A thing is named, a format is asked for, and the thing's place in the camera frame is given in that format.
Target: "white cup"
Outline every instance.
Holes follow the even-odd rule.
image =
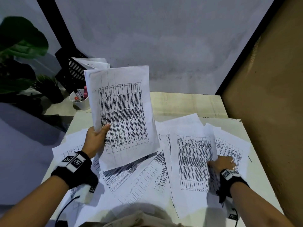
[[[84,89],[81,88],[79,89],[81,94],[84,96]],[[72,101],[74,103],[74,105],[76,105],[80,110],[83,110],[83,111],[86,111],[88,109],[90,109],[90,106],[89,106],[89,98],[87,97],[85,100],[82,100],[80,102],[76,102],[75,101],[75,97],[76,97],[76,94],[74,92],[72,92],[69,96],[69,99],[70,101]]]

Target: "desk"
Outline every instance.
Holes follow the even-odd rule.
[[[203,115],[205,115],[205,117],[212,117],[200,118],[203,124],[208,122],[214,126],[220,126],[222,130],[250,142],[242,122],[239,119],[228,119],[220,96],[176,93],[151,93],[151,96],[152,95],[153,97],[151,100],[154,110],[154,118],[159,122],[187,114],[197,113],[199,117],[202,117]],[[78,111],[75,114],[66,134],[80,131],[82,128],[87,128],[92,125],[91,112]],[[249,157],[251,161],[248,163],[247,181],[250,187],[282,212],[282,208],[275,197],[274,191],[252,146]],[[52,161],[46,175],[43,178],[43,181],[50,176],[54,167],[55,163]],[[102,211],[98,215],[89,218],[88,221],[100,221],[100,219],[108,212],[109,211]],[[233,227],[235,225],[234,221],[225,219],[225,217],[222,216],[220,211],[217,209],[202,208],[195,213],[192,213],[191,215],[179,220],[172,202],[170,201],[166,212],[172,218],[173,222],[181,222],[185,226],[205,226],[205,223],[207,226]],[[55,219],[58,213],[59,210],[56,210],[51,219]],[[238,226],[244,226],[242,220],[238,222]]]

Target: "wall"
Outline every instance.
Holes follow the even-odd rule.
[[[77,48],[150,66],[150,90],[215,94],[273,0],[55,0]]]
[[[33,60],[19,59],[20,62],[32,66],[36,74],[54,76],[61,69],[55,52],[61,46],[55,34],[49,26],[41,8],[36,0],[0,0],[0,22],[7,16],[21,16],[32,22],[47,38],[49,48],[44,57]]]
[[[303,226],[303,0],[286,0],[222,95],[287,217]]]

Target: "black wrist strap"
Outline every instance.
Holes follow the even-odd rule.
[[[56,175],[62,178],[69,189],[77,187],[81,184],[88,184],[96,187],[98,177],[91,170],[92,161],[82,151],[66,156],[51,173],[51,176]]]
[[[234,171],[234,170],[228,170],[224,169],[220,172],[220,187],[217,191],[217,195],[219,195],[219,202],[223,203],[226,199],[226,197],[232,197],[230,194],[230,187],[235,182],[241,182],[244,183],[249,187],[247,182],[242,178],[242,176]]]

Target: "left hand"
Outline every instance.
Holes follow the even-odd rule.
[[[92,159],[101,147],[104,147],[105,136],[111,127],[110,124],[104,125],[99,133],[96,133],[94,127],[87,130],[86,138],[82,151]]]

